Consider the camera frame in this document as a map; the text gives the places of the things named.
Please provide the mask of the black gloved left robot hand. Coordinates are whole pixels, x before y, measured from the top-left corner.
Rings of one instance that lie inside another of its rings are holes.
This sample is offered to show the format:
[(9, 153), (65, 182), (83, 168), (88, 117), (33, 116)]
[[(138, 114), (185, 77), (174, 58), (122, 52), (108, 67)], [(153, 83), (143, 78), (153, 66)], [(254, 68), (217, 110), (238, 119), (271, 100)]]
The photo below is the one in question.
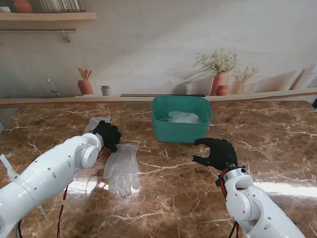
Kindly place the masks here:
[(116, 145), (121, 139), (121, 133), (118, 131), (117, 126), (102, 120), (96, 128), (92, 130), (92, 134), (98, 134), (101, 137), (103, 147), (109, 149), (111, 152), (117, 151)]

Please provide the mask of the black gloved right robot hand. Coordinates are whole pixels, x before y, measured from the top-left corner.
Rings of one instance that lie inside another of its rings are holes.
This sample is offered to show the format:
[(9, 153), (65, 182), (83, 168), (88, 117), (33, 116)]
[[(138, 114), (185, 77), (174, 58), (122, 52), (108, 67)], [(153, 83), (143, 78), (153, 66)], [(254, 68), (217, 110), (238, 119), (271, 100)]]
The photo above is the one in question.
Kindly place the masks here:
[(215, 138), (200, 138), (194, 141), (194, 145), (201, 144), (209, 147), (210, 154), (206, 158), (193, 155), (191, 156), (191, 160), (193, 162), (207, 167), (210, 166), (220, 171), (225, 170), (231, 165), (234, 165), (235, 167), (238, 166), (235, 149), (227, 140)]

